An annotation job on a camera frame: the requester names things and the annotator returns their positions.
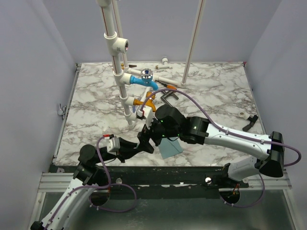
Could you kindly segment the white pipe elbow fitting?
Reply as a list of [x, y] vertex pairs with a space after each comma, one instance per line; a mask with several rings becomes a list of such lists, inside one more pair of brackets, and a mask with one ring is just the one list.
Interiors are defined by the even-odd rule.
[[159, 70], [159, 69], [172, 69], [172, 66], [169, 64], [168, 58], [163, 57], [162, 58], [162, 64], [156, 65], [155, 69], [157, 69], [157, 70]]

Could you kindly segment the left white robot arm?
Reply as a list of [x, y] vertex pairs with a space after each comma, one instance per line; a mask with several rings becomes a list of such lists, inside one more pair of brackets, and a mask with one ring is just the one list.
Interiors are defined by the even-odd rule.
[[114, 135], [103, 135], [95, 146], [84, 145], [80, 150], [79, 164], [73, 177], [55, 206], [41, 220], [31, 225], [32, 230], [66, 230], [71, 220], [86, 201], [91, 201], [94, 191], [110, 192], [115, 186], [123, 186], [132, 191], [132, 206], [122, 209], [129, 212], [137, 206], [136, 191], [127, 184], [112, 182], [106, 161], [119, 159], [125, 162], [142, 152], [140, 144], [126, 141]]

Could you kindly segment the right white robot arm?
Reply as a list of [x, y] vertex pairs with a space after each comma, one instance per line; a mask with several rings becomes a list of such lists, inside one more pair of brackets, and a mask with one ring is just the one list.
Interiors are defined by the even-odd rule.
[[248, 154], [248, 158], [224, 166], [221, 183], [227, 188], [256, 174], [283, 177], [284, 149], [280, 133], [259, 135], [214, 125], [203, 117], [184, 117], [179, 110], [167, 104], [155, 112], [149, 106], [141, 107], [136, 116], [145, 119], [145, 125], [138, 134], [142, 144], [149, 145], [152, 140], [158, 146], [164, 138], [177, 137], [188, 144], [216, 145]]

